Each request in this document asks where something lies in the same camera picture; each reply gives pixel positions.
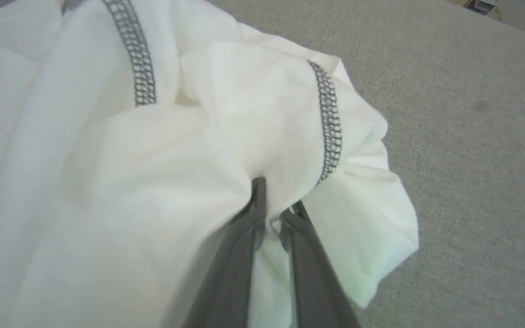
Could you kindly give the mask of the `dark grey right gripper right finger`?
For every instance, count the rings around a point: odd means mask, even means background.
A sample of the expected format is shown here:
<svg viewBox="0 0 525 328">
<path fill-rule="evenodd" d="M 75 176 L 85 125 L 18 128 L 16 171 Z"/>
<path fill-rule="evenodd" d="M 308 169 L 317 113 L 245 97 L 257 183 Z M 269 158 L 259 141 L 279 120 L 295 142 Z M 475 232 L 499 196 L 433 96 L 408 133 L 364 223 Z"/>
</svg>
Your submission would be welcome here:
<svg viewBox="0 0 525 328">
<path fill-rule="evenodd" d="M 293 328 L 360 328 L 302 201 L 280 216 L 289 257 Z"/>
</svg>

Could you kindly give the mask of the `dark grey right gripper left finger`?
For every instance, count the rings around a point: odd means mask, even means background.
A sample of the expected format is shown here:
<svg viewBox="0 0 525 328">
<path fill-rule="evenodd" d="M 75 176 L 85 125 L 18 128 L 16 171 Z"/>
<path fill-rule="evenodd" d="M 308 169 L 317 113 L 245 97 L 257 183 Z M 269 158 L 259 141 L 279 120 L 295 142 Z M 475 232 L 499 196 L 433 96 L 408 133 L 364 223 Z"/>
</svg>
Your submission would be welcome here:
<svg viewBox="0 0 525 328">
<path fill-rule="evenodd" d="M 256 177 L 249 202 L 227 224 L 182 327 L 248 327 L 253 262 L 263 240 L 266 214 L 266 179 Z"/>
</svg>

